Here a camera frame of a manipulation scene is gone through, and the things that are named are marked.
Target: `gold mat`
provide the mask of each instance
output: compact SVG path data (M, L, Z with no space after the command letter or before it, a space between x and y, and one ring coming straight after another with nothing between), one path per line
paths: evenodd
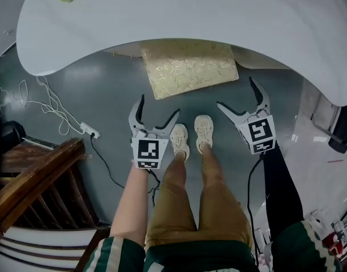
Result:
M140 44L156 99L238 79L230 45L192 39Z

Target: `beige sneaker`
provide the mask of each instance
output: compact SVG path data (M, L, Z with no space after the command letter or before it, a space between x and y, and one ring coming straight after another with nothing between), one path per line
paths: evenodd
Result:
M208 143L212 147L213 122L209 115L200 115L195 119L195 131L197 133L196 147L202 154L200 144Z
M176 155L177 152L183 151L186 154L185 161L190 157L190 148L187 145L187 139L189 133L184 124L175 124L169 138L172 143L173 152Z

